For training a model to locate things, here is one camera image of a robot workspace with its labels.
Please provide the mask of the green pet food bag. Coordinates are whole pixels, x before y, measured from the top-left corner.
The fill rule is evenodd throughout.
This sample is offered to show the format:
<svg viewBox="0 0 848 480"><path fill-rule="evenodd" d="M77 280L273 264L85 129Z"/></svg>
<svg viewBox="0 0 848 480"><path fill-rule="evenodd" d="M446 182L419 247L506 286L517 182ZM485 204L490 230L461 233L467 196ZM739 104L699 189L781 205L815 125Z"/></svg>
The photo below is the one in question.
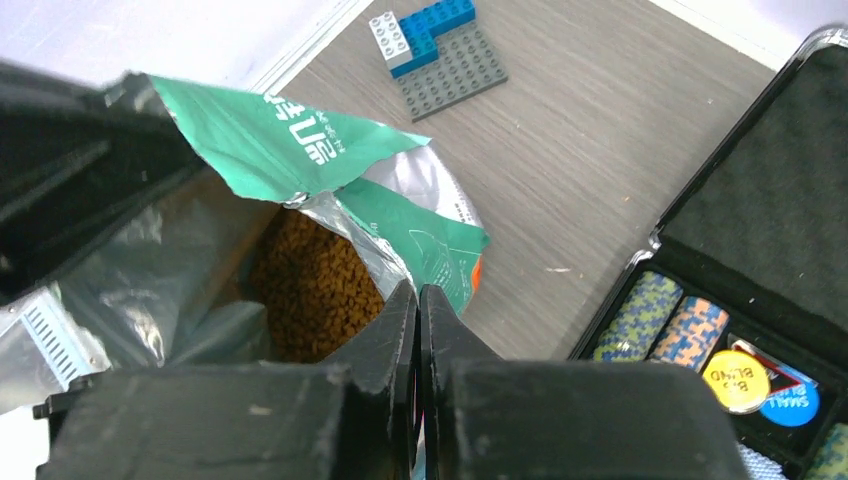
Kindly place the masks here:
<svg viewBox="0 0 848 480"><path fill-rule="evenodd" d="M427 138L274 95L1 74L1 409L104 370L323 359L489 238Z"/></svg>

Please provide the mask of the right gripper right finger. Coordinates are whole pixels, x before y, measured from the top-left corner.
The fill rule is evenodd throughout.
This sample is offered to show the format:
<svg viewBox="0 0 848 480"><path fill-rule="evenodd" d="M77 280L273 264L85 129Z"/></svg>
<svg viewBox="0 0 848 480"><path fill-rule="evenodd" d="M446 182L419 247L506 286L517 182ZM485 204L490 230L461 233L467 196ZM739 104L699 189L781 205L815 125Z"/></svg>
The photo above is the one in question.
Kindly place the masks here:
<svg viewBox="0 0 848 480"><path fill-rule="evenodd" d="M730 420L693 371L500 358L435 285L420 293L429 479L744 479Z"/></svg>

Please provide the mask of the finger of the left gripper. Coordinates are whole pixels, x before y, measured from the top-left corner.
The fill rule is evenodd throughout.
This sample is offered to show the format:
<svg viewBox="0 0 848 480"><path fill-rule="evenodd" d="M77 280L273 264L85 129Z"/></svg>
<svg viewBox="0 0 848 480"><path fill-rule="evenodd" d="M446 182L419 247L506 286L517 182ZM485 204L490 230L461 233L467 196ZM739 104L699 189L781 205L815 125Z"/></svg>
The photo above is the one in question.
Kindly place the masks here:
<svg viewBox="0 0 848 480"><path fill-rule="evenodd" d="M1 300L58 279L203 168L154 91L1 65Z"/></svg>

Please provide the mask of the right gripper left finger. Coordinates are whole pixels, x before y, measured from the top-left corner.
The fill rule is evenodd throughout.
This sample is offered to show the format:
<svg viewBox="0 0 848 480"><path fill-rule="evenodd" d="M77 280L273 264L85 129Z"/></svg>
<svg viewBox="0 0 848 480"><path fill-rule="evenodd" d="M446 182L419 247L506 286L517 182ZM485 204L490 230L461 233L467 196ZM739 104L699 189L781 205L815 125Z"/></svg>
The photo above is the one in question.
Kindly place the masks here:
<svg viewBox="0 0 848 480"><path fill-rule="evenodd" d="M406 479L415 458L417 299L317 364L103 372L33 414L48 422L40 479Z"/></svg>

